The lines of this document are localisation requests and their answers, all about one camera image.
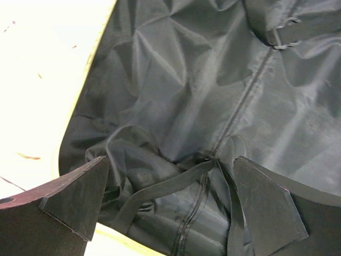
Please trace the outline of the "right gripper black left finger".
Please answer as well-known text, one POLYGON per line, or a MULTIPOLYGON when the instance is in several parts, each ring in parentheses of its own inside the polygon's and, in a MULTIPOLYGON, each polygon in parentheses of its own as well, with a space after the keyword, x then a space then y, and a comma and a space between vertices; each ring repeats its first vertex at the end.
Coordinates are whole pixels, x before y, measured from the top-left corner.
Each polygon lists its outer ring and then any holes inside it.
POLYGON ((48 183, 1 199, 1 255, 84 255, 107 184, 100 156, 48 183))

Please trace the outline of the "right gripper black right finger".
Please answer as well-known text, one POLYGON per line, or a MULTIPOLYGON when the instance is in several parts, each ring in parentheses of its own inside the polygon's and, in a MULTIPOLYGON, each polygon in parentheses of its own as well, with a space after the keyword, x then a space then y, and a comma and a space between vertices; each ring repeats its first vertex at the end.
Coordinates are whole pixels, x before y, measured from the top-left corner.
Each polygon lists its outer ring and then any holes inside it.
POLYGON ((340 255, 340 196, 245 157, 233 170, 256 255, 340 255))

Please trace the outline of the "pale yellow suitcase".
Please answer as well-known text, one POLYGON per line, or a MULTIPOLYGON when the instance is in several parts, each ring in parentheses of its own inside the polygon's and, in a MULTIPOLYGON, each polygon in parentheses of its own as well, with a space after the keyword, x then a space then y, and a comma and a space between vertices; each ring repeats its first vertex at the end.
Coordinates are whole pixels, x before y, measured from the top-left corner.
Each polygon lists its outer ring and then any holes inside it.
POLYGON ((118 1, 59 173, 99 156, 100 224, 163 255, 256 255, 236 158, 340 196, 340 1, 118 1))

